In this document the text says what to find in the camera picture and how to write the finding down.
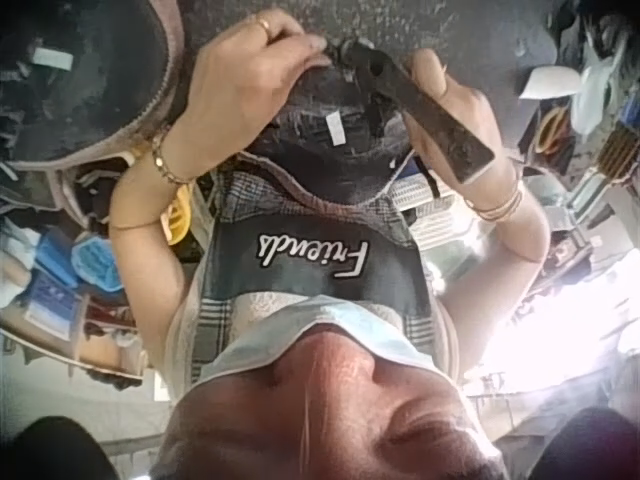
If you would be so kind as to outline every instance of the apron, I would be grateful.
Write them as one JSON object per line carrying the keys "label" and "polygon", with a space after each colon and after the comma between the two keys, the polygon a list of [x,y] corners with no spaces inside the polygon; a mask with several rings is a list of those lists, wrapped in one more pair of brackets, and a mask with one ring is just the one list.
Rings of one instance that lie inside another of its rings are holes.
{"label": "apron", "polygon": [[330,203],[274,175],[277,167],[262,160],[227,162],[213,173],[215,224],[185,372],[191,385],[233,339],[246,303],[279,297],[286,299],[280,307],[328,295],[380,316],[390,312],[416,348],[431,355],[435,329],[425,270],[388,192],[356,206]]}

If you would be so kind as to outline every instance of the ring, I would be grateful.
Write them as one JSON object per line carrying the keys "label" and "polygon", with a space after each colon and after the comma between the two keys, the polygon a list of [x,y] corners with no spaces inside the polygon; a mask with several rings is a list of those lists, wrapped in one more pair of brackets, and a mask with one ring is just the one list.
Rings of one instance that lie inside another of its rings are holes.
{"label": "ring", "polygon": [[271,41],[271,25],[269,25],[269,22],[267,22],[264,18],[258,16],[258,15],[254,15],[253,16],[253,20],[262,27],[262,29],[264,30],[264,33],[267,34],[267,40]]}

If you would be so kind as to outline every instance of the white face mask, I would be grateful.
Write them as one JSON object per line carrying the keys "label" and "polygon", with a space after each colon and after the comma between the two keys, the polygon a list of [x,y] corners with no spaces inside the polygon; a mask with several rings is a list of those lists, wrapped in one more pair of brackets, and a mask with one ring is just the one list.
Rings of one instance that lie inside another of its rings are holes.
{"label": "white face mask", "polygon": [[373,355],[438,373],[429,355],[418,352],[397,328],[354,303],[318,296],[285,307],[236,339],[202,368],[199,383],[267,366],[315,325],[335,325]]}

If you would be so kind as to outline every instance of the wall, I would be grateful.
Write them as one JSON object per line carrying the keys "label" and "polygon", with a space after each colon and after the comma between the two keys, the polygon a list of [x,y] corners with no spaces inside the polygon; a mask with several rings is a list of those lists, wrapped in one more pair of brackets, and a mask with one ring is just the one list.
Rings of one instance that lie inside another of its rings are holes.
{"label": "wall", "polygon": [[141,387],[116,391],[75,369],[48,358],[24,365],[21,347],[0,357],[1,431],[13,436],[46,415],[64,415],[80,423],[99,442],[162,433],[170,415],[168,402],[153,401],[153,372]]}

